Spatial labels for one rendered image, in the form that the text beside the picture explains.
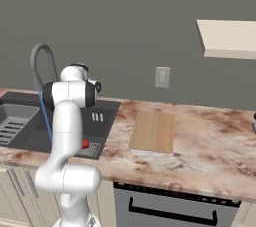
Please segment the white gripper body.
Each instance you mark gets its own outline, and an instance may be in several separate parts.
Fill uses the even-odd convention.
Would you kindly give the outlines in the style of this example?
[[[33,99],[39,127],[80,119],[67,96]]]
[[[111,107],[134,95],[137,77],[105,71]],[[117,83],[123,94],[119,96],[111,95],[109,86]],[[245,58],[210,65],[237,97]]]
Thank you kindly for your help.
[[[101,92],[101,90],[102,90],[102,85],[101,85],[101,83],[100,83],[99,81],[97,81],[97,80],[92,80],[92,79],[88,79],[88,82],[90,82],[91,84],[94,85],[94,87],[95,87],[97,93],[100,93],[100,92]]]

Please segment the black sink basin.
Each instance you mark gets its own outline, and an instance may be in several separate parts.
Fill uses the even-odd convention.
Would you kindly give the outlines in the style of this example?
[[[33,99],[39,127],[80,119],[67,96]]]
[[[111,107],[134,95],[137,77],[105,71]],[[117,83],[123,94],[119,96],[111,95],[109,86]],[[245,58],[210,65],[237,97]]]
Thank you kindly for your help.
[[[0,106],[3,104],[26,105],[40,108],[39,125],[33,130],[32,134],[22,145],[9,148],[50,153],[52,144],[44,115],[46,114],[49,123],[52,123],[53,112],[46,108],[46,113],[43,113],[39,96],[37,94],[7,92],[0,98]],[[100,158],[119,106],[119,102],[98,100],[93,107],[81,110],[83,138],[87,139],[89,144],[98,143],[100,148],[96,157],[82,156],[80,153],[78,154],[78,157],[94,160]]]

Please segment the grey arched sink faucet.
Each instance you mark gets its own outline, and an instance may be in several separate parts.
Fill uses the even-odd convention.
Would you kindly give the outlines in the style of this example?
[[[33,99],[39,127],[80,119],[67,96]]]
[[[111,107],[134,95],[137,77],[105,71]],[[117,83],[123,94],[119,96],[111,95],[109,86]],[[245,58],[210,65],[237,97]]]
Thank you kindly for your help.
[[[38,68],[37,68],[37,58],[38,58],[39,52],[41,50],[44,50],[46,53],[46,56],[48,57],[48,62],[50,65],[50,69],[52,71],[53,80],[55,82],[58,81],[57,68],[56,68],[55,59],[54,59],[52,49],[50,48],[49,45],[47,45],[45,43],[38,43],[33,47],[32,51],[30,53],[30,59],[29,59],[30,72],[32,75],[32,82],[33,82],[33,89],[35,91],[41,91],[43,88],[43,82],[41,80],[41,77],[39,75]]]

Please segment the grey slotted sink tray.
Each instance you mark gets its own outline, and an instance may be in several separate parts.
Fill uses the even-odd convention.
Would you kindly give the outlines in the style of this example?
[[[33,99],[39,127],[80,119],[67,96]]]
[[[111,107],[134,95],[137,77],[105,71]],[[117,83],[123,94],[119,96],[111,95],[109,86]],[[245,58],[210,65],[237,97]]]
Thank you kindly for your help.
[[[22,145],[40,123],[40,108],[3,104],[0,106],[0,146]]]

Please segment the grey grid mat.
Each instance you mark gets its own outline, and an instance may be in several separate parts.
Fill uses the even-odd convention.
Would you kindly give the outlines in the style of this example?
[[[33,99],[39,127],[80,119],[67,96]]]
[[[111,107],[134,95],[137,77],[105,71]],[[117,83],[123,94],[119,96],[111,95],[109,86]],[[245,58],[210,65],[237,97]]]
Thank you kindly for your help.
[[[80,151],[80,155],[89,156],[89,157],[96,157],[99,148],[100,148],[100,145],[98,143],[90,143],[88,148],[82,149]]]

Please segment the wooden cutting board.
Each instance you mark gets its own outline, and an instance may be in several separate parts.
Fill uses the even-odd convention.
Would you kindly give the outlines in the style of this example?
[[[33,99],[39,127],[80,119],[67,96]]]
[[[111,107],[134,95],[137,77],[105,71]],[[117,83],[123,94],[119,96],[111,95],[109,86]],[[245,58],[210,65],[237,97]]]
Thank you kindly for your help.
[[[172,153],[175,117],[158,111],[138,113],[129,147],[158,153]]]

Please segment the cream cabinet panel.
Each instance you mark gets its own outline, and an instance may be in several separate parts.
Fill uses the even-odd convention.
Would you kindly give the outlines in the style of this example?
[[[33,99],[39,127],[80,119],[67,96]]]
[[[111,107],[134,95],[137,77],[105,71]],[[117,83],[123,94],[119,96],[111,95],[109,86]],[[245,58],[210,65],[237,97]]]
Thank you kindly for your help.
[[[102,227],[117,227],[112,181],[102,180],[98,190],[88,197],[88,205]]]
[[[242,202],[231,227],[256,227],[256,204]]]

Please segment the cream cabinet door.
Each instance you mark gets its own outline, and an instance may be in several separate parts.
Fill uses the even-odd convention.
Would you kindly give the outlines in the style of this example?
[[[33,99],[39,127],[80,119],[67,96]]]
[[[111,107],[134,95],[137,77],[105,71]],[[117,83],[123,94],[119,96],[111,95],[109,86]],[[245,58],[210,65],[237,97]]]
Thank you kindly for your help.
[[[61,216],[57,197],[54,193],[45,192],[36,188],[39,198],[35,198],[25,176],[25,170],[30,171],[33,179],[36,170],[22,167],[18,167],[15,170],[25,196],[22,196],[19,191],[18,193],[29,216],[31,226],[53,227]]]
[[[24,208],[8,170],[0,166],[0,217],[26,223]]]

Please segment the grey dishwasher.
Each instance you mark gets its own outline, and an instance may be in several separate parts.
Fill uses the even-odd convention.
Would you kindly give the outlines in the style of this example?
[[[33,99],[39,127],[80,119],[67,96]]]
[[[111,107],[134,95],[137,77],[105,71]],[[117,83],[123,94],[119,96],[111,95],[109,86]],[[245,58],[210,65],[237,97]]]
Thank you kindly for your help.
[[[130,212],[130,198],[133,198],[134,206],[201,218],[211,218],[215,210],[218,217],[216,227],[231,227],[241,205],[235,200],[125,183],[114,182],[113,187],[117,227],[213,227]]]

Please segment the grey wall outlet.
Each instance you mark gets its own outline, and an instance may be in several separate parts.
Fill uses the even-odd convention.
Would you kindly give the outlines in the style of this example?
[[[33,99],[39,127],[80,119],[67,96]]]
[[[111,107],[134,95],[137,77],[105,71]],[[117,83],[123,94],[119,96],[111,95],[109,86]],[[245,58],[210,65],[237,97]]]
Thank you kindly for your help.
[[[156,67],[155,71],[155,86],[157,88],[169,88],[170,82],[170,67]]]

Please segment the cream wall cabinet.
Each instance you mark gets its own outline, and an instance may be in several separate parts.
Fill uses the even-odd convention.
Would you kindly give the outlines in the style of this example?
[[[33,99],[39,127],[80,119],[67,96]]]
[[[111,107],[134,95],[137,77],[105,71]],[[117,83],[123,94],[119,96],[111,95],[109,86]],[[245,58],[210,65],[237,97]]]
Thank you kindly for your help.
[[[197,20],[204,56],[256,60],[256,21]]]

